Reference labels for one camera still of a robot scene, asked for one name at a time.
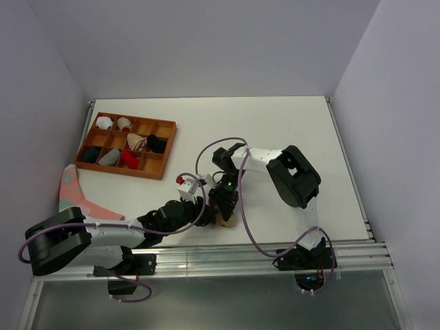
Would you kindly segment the aluminium frame rail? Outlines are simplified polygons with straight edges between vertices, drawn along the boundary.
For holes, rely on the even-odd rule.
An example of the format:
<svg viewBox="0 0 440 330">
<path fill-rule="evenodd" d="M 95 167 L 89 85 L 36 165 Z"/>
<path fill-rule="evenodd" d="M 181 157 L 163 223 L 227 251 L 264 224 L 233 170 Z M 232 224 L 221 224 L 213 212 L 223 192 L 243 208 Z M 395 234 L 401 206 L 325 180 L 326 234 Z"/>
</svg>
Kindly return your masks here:
<svg viewBox="0 0 440 330">
<path fill-rule="evenodd" d="M 394 268 L 385 243 L 335 244 L 339 272 L 382 271 Z M 152 278 L 192 278 L 280 274 L 272 259 L 253 245 L 162 247 L 135 250 L 135 256 L 155 256 Z"/>
</svg>

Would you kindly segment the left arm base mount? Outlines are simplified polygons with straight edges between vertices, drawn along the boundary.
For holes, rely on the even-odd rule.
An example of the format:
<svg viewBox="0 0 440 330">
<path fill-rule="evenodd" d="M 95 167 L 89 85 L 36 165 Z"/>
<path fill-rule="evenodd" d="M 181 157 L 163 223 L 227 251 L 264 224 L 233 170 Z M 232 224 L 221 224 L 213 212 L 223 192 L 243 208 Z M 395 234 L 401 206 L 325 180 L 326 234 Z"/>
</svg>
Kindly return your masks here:
<svg viewBox="0 0 440 330">
<path fill-rule="evenodd" d="M 107 277 L 107 291 L 110 299 L 121 303 L 140 303 L 148 300 L 153 293 L 152 288 L 141 281 L 142 276 L 151 276 L 155 273 L 156 255 L 134 254 L 125 258 L 121 263 L 107 269 L 103 266 L 93 268 L 94 277 Z M 137 288 L 146 290 L 146 295 L 133 298 Z"/>
</svg>

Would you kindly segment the white rolled sock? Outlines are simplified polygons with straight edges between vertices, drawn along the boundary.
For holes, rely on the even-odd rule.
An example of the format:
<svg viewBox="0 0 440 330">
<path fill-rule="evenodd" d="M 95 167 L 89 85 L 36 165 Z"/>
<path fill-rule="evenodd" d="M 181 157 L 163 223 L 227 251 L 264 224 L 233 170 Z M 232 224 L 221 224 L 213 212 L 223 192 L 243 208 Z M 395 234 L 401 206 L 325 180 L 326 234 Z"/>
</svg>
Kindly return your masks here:
<svg viewBox="0 0 440 330">
<path fill-rule="evenodd" d="M 113 127 L 113 120 L 108 116 L 100 116 L 96 119 L 98 129 L 110 130 Z"/>
</svg>

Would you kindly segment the beige red rolled sock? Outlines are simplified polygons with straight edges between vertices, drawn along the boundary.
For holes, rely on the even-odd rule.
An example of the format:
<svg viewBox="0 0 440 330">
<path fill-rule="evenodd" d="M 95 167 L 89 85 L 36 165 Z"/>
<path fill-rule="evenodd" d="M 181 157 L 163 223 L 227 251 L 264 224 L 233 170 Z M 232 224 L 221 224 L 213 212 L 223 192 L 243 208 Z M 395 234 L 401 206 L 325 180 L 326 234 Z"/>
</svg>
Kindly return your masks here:
<svg viewBox="0 0 440 330">
<path fill-rule="evenodd" d="M 133 123 L 130 119 L 121 117 L 117 121 L 117 127 L 120 131 L 129 133 L 133 127 Z"/>
</svg>

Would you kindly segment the pink patterned sock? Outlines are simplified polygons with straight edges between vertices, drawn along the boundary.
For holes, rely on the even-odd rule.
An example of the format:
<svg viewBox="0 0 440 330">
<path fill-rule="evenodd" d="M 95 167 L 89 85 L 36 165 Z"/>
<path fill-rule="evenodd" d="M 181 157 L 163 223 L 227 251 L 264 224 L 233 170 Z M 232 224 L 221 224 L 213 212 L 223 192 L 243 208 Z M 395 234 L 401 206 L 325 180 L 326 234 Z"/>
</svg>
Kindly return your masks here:
<svg viewBox="0 0 440 330">
<path fill-rule="evenodd" d="M 62 212 L 71 207 L 79 207 L 83 215 L 95 219 L 124 220 L 122 214 L 103 208 L 85 198 L 78 181 L 77 167 L 74 164 L 68 165 L 63 171 L 60 181 L 58 210 Z"/>
</svg>

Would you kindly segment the grey rolled sock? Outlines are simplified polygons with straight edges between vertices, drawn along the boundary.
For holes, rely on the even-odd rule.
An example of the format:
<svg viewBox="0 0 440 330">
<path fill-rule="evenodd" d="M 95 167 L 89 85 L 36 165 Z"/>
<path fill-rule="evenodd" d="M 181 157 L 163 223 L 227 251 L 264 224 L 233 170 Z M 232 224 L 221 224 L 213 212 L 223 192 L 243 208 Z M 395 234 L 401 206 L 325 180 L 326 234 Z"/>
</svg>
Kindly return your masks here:
<svg viewBox="0 0 440 330">
<path fill-rule="evenodd" d="M 102 166 L 115 166 L 120 158 L 120 154 L 121 154 L 120 150 L 114 148 L 105 155 L 103 155 L 98 161 L 98 164 Z"/>
</svg>

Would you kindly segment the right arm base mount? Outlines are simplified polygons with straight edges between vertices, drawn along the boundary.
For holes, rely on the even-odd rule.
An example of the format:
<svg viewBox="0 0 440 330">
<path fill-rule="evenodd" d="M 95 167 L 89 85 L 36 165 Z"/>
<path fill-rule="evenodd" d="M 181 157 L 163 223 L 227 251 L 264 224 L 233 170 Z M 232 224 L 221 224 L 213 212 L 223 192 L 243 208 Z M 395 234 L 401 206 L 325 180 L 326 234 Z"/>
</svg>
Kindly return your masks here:
<svg viewBox="0 0 440 330">
<path fill-rule="evenodd" d="M 312 252 L 302 247 L 291 250 L 288 254 L 275 258 L 272 265 L 281 272 L 292 271 L 297 286 L 307 292 L 316 292 L 326 283 L 325 271 L 334 272 L 338 266 L 330 247 L 321 252 Z"/>
</svg>

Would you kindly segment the brown argyle sock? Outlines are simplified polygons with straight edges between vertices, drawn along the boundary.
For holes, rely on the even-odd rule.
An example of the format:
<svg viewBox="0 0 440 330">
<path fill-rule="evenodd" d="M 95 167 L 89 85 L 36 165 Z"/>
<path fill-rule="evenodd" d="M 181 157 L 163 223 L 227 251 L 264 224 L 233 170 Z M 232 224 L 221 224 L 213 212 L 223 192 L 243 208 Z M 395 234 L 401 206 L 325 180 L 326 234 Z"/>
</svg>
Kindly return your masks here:
<svg viewBox="0 0 440 330">
<path fill-rule="evenodd" d="M 237 218 L 234 212 L 232 212 L 227 220 L 223 218 L 223 215 L 220 212 L 220 209 L 217 205 L 214 206 L 214 209 L 217 211 L 217 214 L 214 218 L 213 223 L 216 226 L 222 228 L 235 228 L 237 226 Z"/>
</svg>

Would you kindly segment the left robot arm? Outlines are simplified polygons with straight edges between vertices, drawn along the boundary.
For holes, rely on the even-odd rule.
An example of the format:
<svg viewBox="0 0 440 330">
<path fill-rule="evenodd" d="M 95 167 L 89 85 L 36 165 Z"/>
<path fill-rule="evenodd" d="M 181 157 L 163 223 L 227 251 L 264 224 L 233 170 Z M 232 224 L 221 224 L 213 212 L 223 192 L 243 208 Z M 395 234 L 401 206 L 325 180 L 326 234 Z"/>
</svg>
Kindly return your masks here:
<svg viewBox="0 0 440 330">
<path fill-rule="evenodd" d="M 150 248 L 191 226 L 204 227 L 218 213 L 202 197 L 171 200 L 132 220 L 96 219 L 71 207 L 25 232 L 28 263 L 34 276 L 53 274 L 68 265 L 92 265 L 127 274 L 134 266 L 134 249 Z"/>
</svg>

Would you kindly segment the orange compartment tray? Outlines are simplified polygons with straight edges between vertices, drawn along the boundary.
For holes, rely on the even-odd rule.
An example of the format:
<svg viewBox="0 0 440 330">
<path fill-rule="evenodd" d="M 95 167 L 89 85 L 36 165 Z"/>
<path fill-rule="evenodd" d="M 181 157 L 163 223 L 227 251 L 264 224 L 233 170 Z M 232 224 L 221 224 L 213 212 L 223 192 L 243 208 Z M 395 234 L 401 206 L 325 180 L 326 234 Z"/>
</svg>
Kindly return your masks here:
<svg viewBox="0 0 440 330">
<path fill-rule="evenodd" d="M 113 127 L 110 130 L 98 129 L 96 127 L 96 119 L 100 116 L 108 116 L 113 120 Z M 130 150 L 127 144 L 127 135 L 129 133 L 122 132 L 117 127 L 117 121 L 121 117 L 128 118 L 130 121 L 132 121 L 133 127 L 129 133 L 138 134 L 142 137 L 148 137 L 150 134 L 154 134 L 159 139 L 166 140 L 167 145 L 165 153 L 153 153 L 149 150 L 149 148 L 147 148 L 146 151 Z M 177 125 L 173 121 L 99 112 L 96 118 L 93 120 L 88 133 L 85 135 L 82 146 L 79 148 L 75 159 L 75 165 L 78 168 L 87 169 L 90 171 L 161 180 L 164 176 L 169 155 L 171 154 L 176 132 Z M 80 162 L 79 158 L 83 151 L 93 146 L 101 148 L 101 152 L 96 160 L 96 163 L 90 164 Z M 129 150 L 140 160 L 137 170 L 131 170 L 123 165 L 121 162 L 121 154 L 115 166 L 99 165 L 98 161 L 100 158 L 112 149 L 119 149 L 120 152 L 122 152 L 124 149 Z"/>
</svg>

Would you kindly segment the black rolled sock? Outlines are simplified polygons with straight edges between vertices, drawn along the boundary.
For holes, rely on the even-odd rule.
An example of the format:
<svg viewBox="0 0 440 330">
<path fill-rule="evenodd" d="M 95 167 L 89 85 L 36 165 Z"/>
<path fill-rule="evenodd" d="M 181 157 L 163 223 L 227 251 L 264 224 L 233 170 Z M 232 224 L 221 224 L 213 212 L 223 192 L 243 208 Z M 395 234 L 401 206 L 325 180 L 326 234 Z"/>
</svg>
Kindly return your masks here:
<svg viewBox="0 0 440 330">
<path fill-rule="evenodd" d="M 159 139 L 156 135 L 150 134 L 147 137 L 147 146 L 153 153 L 164 154 L 166 150 L 167 141 Z"/>
</svg>

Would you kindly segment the dark teal rolled sock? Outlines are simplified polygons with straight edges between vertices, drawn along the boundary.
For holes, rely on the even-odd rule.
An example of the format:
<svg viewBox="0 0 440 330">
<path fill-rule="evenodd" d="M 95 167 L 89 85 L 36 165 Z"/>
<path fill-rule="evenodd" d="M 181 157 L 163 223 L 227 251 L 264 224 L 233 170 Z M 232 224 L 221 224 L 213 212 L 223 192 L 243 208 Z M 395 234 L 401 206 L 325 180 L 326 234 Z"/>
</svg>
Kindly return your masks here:
<svg viewBox="0 0 440 330">
<path fill-rule="evenodd" d="M 85 163 L 90 163 L 90 164 L 95 164 L 100 152 L 101 152 L 101 148 L 97 147 L 97 146 L 86 148 L 82 152 L 82 154 L 79 158 L 79 161 L 85 162 Z"/>
</svg>

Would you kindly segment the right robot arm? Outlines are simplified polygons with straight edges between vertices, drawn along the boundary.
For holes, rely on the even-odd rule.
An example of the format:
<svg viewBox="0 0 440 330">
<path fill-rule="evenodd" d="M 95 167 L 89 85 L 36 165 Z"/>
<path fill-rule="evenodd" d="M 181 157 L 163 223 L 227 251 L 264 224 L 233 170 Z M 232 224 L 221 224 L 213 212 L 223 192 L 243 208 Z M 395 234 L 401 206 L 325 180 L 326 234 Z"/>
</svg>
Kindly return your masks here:
<svg viewBox="0 0 440 330">
<path fill-rule="evenodd" d="M 297 228 L 318 226 L 317 199 L 321 178 L 296 146 L 283 150 L 247 148 L 236 143 L 229 149 L 218 148 L 212 162 L 223 171 L 219 183 L 209 192 L 209 203 L 218 208 L 224 221 L 232 216 L 239 200 L 239 169 L 268 174 L 279 197 L 299 217 Z"/>
</svg>

